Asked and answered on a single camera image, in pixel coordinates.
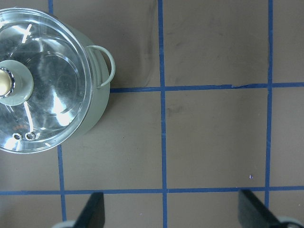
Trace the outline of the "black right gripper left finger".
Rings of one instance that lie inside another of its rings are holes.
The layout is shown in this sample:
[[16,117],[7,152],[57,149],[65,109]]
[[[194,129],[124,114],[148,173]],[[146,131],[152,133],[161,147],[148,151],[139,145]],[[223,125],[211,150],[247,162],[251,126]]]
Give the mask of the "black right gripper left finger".
[[105,203],[102,192],[90,195],[85,207],[75,221],[75,228],[103,228],[105,225]]

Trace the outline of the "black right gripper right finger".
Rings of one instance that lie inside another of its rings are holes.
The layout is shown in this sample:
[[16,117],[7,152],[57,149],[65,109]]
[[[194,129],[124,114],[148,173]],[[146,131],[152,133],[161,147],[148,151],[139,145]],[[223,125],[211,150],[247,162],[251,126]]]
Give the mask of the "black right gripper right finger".
[[251,190],[238,192],[238,221],[242,228],[280,227],[280,221]]

